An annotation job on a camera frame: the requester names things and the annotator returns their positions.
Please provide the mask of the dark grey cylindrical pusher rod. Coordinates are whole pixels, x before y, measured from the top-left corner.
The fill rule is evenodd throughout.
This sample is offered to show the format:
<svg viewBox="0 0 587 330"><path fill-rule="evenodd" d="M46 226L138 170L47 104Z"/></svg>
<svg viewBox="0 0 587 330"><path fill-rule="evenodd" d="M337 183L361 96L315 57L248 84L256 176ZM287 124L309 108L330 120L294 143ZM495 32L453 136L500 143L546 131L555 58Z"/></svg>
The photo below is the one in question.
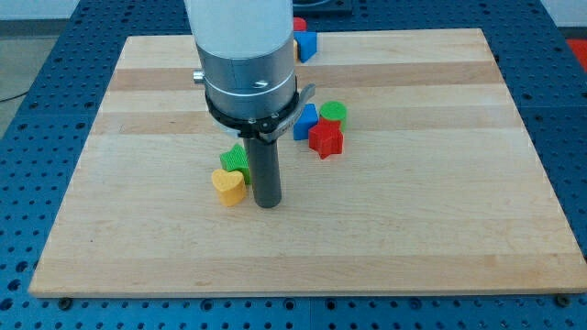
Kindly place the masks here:
<svg viewBox="0 0 587 330"><path fill-rule="evenodd" d="M256 204L262 208L273 208L282 199L281 177L277 142L245 139L250 181Z"/></svg>

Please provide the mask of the black clamp ring with lever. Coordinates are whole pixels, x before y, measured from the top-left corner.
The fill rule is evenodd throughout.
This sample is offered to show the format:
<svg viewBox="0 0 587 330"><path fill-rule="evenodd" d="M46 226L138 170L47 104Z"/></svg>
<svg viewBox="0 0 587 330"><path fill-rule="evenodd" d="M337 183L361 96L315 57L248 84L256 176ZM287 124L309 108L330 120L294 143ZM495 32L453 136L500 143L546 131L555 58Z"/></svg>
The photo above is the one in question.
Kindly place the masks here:
<svg viewBox="0 0 587 330"><path fill-rule="evenodd" d="M291 102L277 113L263 118L239 119L222 113L205 93L208 112L215 125L233 138L256 138L267 143L277 140L302 115L305 105L316 93L316 85L309 83L301 92L293 95Z"/></svg>

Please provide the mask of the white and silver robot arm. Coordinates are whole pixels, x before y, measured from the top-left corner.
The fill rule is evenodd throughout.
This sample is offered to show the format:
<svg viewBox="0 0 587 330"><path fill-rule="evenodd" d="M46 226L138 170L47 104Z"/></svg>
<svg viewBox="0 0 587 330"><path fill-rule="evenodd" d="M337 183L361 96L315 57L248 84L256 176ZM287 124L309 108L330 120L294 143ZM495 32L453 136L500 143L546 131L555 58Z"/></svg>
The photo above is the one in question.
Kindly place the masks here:
<svg viewBox="0 0 587 330"><path fill-rule="evenodd" d="M300 118L315 85L297 85L289 0L185 0L210 115L242 138L255 202L282 199L277 140Z"/></svg>

